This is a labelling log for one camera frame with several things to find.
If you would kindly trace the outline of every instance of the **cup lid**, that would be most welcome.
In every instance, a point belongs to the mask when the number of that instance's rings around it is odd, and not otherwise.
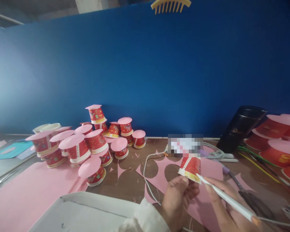
[[[136,139],[140,139],[140,138],[143,138],[145,137],[146,133],[145,131],[143,130],[135,130],[133,133],[132,133],[132,136]]]
[[[44,138],[44,137],[50,135],[53,132],[54,132],[54,130],[42,131],[40,133],[31,135],[30,137],[26,138],[25,140],[26,141],[32,141],[32,140],[41,139],[41,138]]]
[[[268,141],[268,144],[278,151],[290,154],[290,141],[272,139]]]
[[[121,151],[128,145],[128,141],[125,138],[117,138],[111,143],[111,149],[113,151]]]
[[[98,130],[94,130],[88,134],[86,134],[85,138],[92,138],[97,136],[98,134],[100,134],[103,131],[103,129],[98,129]]]
[[[81,178],[87,178],[95,174],[101,166],[99,156],[90,157],[79,168],[78,175]]]
[[[84,138],[85,138],[85,135],[83,134],[72,135],[62,140],[61,143],[59,143],[59,148],[62,150],[72,148],[80,144],[84,140]]]
[[[92,129],[91,124],[86,124],[75,129],[75,134],[83,134]]]
[[[74,134],[74,130],[66,130],[52,137],[50,142],[58,142]]]
[[[94,110],[94,109],[98,109],[100,108],[102,105],[91,105],[91,106],[88,106],[86,107],[85,109],[88,109],[88,110]]]
[[[272,114],[268,114],[267,117],[275,122],[290,126],[290,117]]]
[[[107,148],[103,151],[101,151],[100,153],[97,153],[97,154],[91,154],[91,157],[94,157],[94,156],[98,156],[98,157],[101,157],[101,156],[104,156],[107,151],[109,150],[109,145],[107,144]]]

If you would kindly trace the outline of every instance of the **blurred object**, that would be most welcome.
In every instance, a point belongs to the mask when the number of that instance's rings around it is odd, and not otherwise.
[[[233,153],[267,110],[256,106],[240,106],[217,143],[225,153]]]

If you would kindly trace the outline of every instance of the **hand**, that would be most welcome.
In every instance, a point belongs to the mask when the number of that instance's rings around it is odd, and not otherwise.
[[[157,210],[172,232],[182,229],[190,200],[199,194],[199,184],[178,176],[168,183],[162,206]]]
[[[252,209],[247,205],[245,200],[241,195],[228,183],[220,180],[216,180],[209,177],[204,177],[209,183],[215,185],[238,203],[240,203],[245,208]],[[241,215],[239,212],[234,210],[228,203],[226,203],[226,208],[223,206],[221,199],[210,185],[205,185],[208,196],[214,208],[219,227],[221,232],[252,232],[252,231],[262,231],[261,227],[257,227],[255,224],[250,222],[247,218]]]

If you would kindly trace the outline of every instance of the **yellow comb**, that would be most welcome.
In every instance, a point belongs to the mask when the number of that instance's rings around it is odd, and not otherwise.
[[[165,8],[165,13],[168,11],[169,3],[171,3],[170,8],[169,8],[169,12],[171,12],[172,4],[174,3],[174,5],[173,5],[173,12],[174,12],[175,6],[178,3],[176,13],[178,12],[180,4],[181,4],[180,13],[183,10],[184,5],[187,7],[190,7],[190,5],[191,5],[191,1],[189,1],[189,0],[156,0],[153,4],[151,4],[151,9],[152,10],[155,9],[155,15],[157,14],[158,7],[159,7],[159,13],[161,11],[161,8],[162,8],[162,13],[164,12],[165,3],[167,5]]]

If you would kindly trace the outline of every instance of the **scissors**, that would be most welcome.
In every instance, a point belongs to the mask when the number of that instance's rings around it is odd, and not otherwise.
[[[257,214],[259,217],[268,218],[271,220],[275,220],[275,215],[270,210],[270,208],[258,197],[253,195],[252,193],[247,192],[243,186],[239,183],[239,181],[235,178],[233,173],[229,172],[229,175],[237,184],[239,191],[238,193],[245,200],[248,206]]]
[[[6,181],[8,178],[10,178],[14,173],[16,173],[19,169],[16,169],[15,171],[11,172],[10,174],[6,175],[0,180],[0,184],[2,184],[4,181]]]

